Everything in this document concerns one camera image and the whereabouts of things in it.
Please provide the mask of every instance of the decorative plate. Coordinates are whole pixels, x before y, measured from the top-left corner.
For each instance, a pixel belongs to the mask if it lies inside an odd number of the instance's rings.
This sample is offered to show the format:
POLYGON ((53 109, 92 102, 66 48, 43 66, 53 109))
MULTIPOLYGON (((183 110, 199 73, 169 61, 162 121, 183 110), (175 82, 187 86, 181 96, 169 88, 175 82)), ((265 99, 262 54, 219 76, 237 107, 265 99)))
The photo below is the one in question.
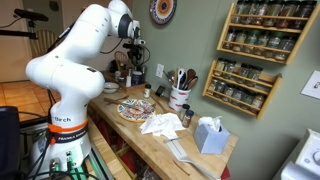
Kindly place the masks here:
POLYGON ((123 101, 123 103, 130 104, 136 107, 141 107, 141 110, 139 110, 119 104, 117 106, 117 113, 121 118, 127 121, 144 122, 147 119, 154 118, 154 116, 156 115, 154 111, 151 113, 144 112, 147 110, 147 106, 151 106, 151 103, 147 101, 138 99, 128 99, 123 101))
POLYGON ((157 24, 167 23, 177 7, 177 0, 151 0, 150 15, 157 24))

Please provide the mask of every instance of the butcher block counter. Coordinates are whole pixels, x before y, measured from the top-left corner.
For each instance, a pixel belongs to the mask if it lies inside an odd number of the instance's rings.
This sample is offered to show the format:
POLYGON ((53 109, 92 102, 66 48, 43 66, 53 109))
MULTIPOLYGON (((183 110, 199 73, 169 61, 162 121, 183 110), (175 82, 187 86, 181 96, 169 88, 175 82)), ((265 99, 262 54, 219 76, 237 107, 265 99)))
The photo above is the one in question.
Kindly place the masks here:
MULTIPOLYGON (((165 97, 155 96, 154 92, 152 92, 152 96, 145 99, 143 97, 143 88, 144 86, 137 86, 129 89, 120 89, 112 94, 102 93, 90 102, 90 106, 162 179, 208 179, 193 165, 178 161, 167 144, 163 142, 167 139, 166 137, 153 136, 152 134, 142 135, 139 129, 142 123, 124 120, 116 112, 117 105, 107 105, 107 102, 104 101, 105 97, 117 99, 129 95, 128 99, 141 99, 150 103, 160 103, 156 105, 157 114, 174 113, 169 109, 168 100, 165 97)), ((220 155, 200 154, 193 139, 199 118, 198 115, 194 115, 188 129, 176 131, 178 136, 188 136, 178 142, 192 160, 221 176, 237 144, 238 137, 230 133, 227 144, 220 155)))

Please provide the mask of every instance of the wooden spice rack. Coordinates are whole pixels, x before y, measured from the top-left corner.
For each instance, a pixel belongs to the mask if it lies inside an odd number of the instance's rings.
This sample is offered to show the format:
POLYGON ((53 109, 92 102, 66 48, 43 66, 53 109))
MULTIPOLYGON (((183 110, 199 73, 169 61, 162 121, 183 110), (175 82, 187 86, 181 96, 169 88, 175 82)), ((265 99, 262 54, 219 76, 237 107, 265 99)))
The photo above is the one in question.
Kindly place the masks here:
POLYGON ((274 63, 279 63, 279 64, 290 64, 293 60, 293 58, 295 57, 297 51, 299 50, 303 40, 305 39, 309 29, 311 28, 312 24, 314 23, 319 11, 320 11, 320 5, 317 4, 316 7, 314 8, 311 16, 309 18, 299 18, 299 17, 283 17, 283 16, 258 16, 258 15, 239 15, 239 14, 233 14, 234 12, 234 8, 235 8, 235 4, 232 3, 228 12, 228 16, 227 19, 225 21, 223 30, 222 30, 222 34, 220 36, 220 40, 218 42, 218 46, 217 46, 217 50, 219 51, 224 51, 224 52, 228 52, 228 53, 233 53, 233 54, 238 54, 238 55, 242 55, 242 56, 248 56, 248 57, 252 57, 252 58, 256 58, 259 60, 264 60, 264 61, 270 61, 270 62, 274 62, 274 63), (290 28, 277 28, 277 27, 264 27, 264 26, 258 26, 258 25, 245 25, 245 24, 236 24, 236 23, 231 23, 231 17, 232 16, 240 16, 240 17, 260 17, 260 18, 272 18, 272 19, 286 19, 286 20, 299 20, 299 21, 307 21, 305 27, 303 28, 303 30, 298 30, 298 29, 290 29, 290 28), (274 49, 274 48, 267 48, 267 47, 262 47, 262 46, 255 46, 255 45, 250 45, 250 44, 244 44, 244 43, 236 43, 236 42, 229 42, 229 41, 225 41, 228 30, 230 28, 235 28, 235 29, 259 29, 259 30, 265 30, 265 31, 280 31, 280 32, 284 32, 287 34, 297 34, 298 35, 298 39, 293 47, 293 49, 291 51, 284 51, 284 50, 280 50, 280 49, 274 49), (249 47, 259 47, 260 49, 263 50, 273 50, 275 52, 284 52, 284 53, 288 53, 288 58, 285 61, 278 61, 274 58, 265 58, 264 56, 259 56, 259 55, 255 55, 255 54, 249 54, 249 53, 245 53, 245 52, 235 52, 229 49, 224 49, 223 45, 225 43, 229 43, 229 44, 237 44, 237 45, 245 45, 245 46, 249 46, 249 47))
POLYGON ((239 67, 236 67, 232 73, 228 73, 228 72, 224 72, 224 71, 220 71, 220 70, 215 69, 216 64, 217 64, 216 60, 214 60, 212 62, 212 64, 211 64, 211 68, 210 68, 210 71, 209 71, 209 74, 208 74, 208 78, 207 78, 205 87, 204 87, 203 92, 202 92, 202 96, 210 97, 210 98, 212 98, 214 100, 217 100, 217 101, 219 101, 219 102, 221 102, 223 104, 226 104, 226 105, 231 106, 231 107, 233 107, 235 109, 238 109, 238 110, 240 110, 240 111, 242 111, 244 113, 247 113, 247 114, 249 114, 251 116, 255 116, 256 119, 260 120, 261 117, 263 116, 265 110, 267 109, 267 107, 268 107, 268 105, 269 105, 269 103, 270 103, 270 101, 271 101, 276 89, 278 88, 278 86, 279 86, 279 84, 280 84, 280 82, 282 80, 282 75, 278 74, 277 76, 273 77, 273 76, 269 76, 267 74, 260 74, 259 79, 256 81, 256 80, 248 79, 248 78, 245 78, 245 77, 237 75, 239 70, 240 70, 239 67), (229 74, 229 75, 231 75, 231 77, 233 77, 233 79, 234 78, 241 78, 241 79, 246 80, 246 81, 254 82, 254 83, 256 83, 256 86, 255 87, 249 87, 249 86, 247 86, 245 84, 237 83, 236 81, 232 80, 232 78, 231 79, 225 79, 225 78, 223 78, 221 76, 216 76, 216 75, 214 75, 214 72, 216 72, 216 71, 221 72, 221 73, 225 73, 225 74, 229 74), (259 108, 256 108, 256 107, 250 105, 250 104, 246 104, 243 101, 239 101, 239 100, 237 100, 235 98, 226 96, 225 94, 219 93, 219 92, 215 91, 213 88, 210 87, 212 79, 217 79, 219 81, 224 81, 224 82, 229 83, 229 84, 234 84, 236 86, 240 86, 240 87, 243 87, 245 89, 261 93, 261 94, 265 95, 265 97, 266 97, 265 101, 264 101, 262 107, 259 109, 259 108), (238 102, 240 104, 245 104, 249 108, 255 109, 256 113, 253 113, 253 112, 251 112, 249 110, 242 109, 239 106, 235 106, 235 105, 231 104, 230 102, 225 102, 225 101, 221 100, 220 98, 217 98, 217 97, 213 96, 213 94, 219 94, 220 96, 227 97, 227 98, 231 99, 232 101, 236 101, 236 102, 238 102))

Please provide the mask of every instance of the electrical outlet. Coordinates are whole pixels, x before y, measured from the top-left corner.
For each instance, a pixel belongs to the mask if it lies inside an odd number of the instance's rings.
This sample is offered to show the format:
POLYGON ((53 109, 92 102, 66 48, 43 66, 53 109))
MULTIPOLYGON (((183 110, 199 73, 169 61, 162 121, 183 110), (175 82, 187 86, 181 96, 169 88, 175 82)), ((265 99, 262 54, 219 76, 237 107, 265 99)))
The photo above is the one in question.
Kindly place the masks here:
POLYGON ((156 76, 159 77, 159 78, 162 78, 163 70, 164 70, 164 65, 158 64, 157 65, 156 76))

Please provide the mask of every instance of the small bowl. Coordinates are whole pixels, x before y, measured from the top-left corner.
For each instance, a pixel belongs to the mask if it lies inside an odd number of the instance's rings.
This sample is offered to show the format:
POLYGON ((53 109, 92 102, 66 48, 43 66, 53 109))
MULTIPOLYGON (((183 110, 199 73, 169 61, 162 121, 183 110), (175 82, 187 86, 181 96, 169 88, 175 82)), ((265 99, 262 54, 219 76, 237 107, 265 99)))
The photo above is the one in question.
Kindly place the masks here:
POLYGON ((111 94, 118 91, 118 89, 119 89, 119 84, 113 83, 113 82, 106 82, 104 83, 103 92, 107 94, 111 94))

